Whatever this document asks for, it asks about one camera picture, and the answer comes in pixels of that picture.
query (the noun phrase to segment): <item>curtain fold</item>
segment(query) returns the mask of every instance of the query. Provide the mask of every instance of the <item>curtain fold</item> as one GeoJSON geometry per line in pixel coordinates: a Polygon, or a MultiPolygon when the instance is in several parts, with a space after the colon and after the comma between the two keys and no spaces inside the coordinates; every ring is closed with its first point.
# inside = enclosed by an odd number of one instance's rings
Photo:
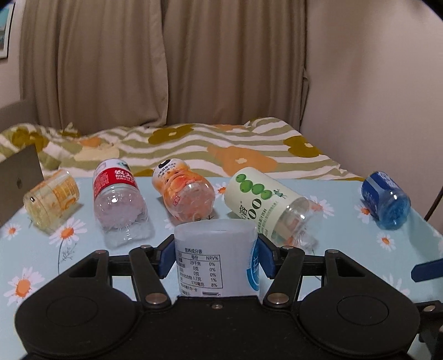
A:
{"type": "Polygon", "coordinates": [[[29,0],[21,98],[39,122],[82,133],[164,125],[168,83],[160,0],[29,0]]]}
{"type": "Polygon", "coordinates": [[[163,0],[162,6],[168,124],[274,116],[299,129],[304,0],[163,0]]]}

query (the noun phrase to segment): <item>green fruit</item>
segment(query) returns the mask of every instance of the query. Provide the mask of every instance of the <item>green fruit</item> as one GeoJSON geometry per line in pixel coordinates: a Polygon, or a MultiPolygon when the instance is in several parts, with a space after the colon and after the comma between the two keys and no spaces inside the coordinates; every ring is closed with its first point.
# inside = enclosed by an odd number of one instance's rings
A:
{"type": "Polygon", "coordinates": [[[246,180],[246,175],[245,174],[238,174],[235,177],[235,181],[238,182],[238,183],[241,183],[242,181],[245,181],[245,180],[246,180]]]}
{"type": "Polygon", "coordinates": [[[261,195],[260,195],[260,197],[261,197],[263,200],[267,200],[267,199],[269,199],[271,196],[272,196],[272,191],[271,191],[271,190],[265,190],[265,191],[263,191],[263,192],[261,193],[261,195]]]}
{"type": "Polygon", "coordinates": [[[252,181],[251,180],[242,181],[242,183],[240,184],[240,191],[241,192],[248,192],[251,189],[252,189],[252,181]]]}
{"type": "Polygon", "coordinates": [[[263,190],[264,190],[263,184],[254,184],[254,186],[252,186],[252,193],[254,195],[260,194],[263,190]]]}

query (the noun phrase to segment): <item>picture frame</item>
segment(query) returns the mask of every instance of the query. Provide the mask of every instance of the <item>picture frame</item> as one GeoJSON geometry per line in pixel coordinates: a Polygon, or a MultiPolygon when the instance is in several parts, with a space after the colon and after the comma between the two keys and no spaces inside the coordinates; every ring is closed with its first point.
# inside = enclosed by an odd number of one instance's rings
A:
{"type": "Polygon", "coordinates": [[[8,4],[0,10],[0,59],[8,57],[9,36],[11,34],[12,14],[15,2],[8,4]]]}

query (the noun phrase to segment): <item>table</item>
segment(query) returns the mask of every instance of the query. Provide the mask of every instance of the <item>table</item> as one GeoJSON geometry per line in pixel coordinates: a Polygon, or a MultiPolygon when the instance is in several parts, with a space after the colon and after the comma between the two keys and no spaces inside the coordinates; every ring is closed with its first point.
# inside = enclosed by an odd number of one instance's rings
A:
{"type": "MultiPolygon", "coordinates": [[[[76,179],[80,188],[80,209],[65,226],[48,236],[33,226],[22,209],[0,231],[0,359],[19,359],[24,349],[14,330],[14,314],[19,303],[97,249],[110,255],[127,254],[141,244],[159,245],[173,233],[177,224],[151,185],[151,178],[137,178],[154,227],[154,235],[117,249],[107,248],[96,225],[92,207],[92,179],[76,179]]],[[[209,178],[216,189],[211,219],[232,216],[223,202],[223,187],[228,179],[209,178]]],[[[443,279],[414,283],[415,264],[434,260],[443,252],[443,237],[412,210],[406,224],[396,231],[380,230],[361,202],[358,181],[281,180],[281,183],[323,207],[323,223],[316,235],[315,254],[339,249],[413,301],[443,298],[443,279]]],[[[172,300],[179,294],[176,265],[162,280],[172,300]]],[[[271,281],[260,271],[260,297],[271,281]]],[[[135,299],[130,278],[115,278],[113,286],[135,299]]],[[[317,278],[304,278],[299,300],[320,286],[317,278]]]]}

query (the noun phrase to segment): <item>green labeled bottle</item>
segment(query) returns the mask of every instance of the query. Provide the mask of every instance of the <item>green labeled bottle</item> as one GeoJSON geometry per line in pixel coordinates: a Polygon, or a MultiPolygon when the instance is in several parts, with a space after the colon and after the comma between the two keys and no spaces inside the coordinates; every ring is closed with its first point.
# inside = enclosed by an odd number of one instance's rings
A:
{"type": "Polygon", "coordinates": [[[234,174],[225,192],[226,205],[242,219],[255,222],[259,233],[277,246],[311,250],[321,207],[254,168],[234,174]]]}

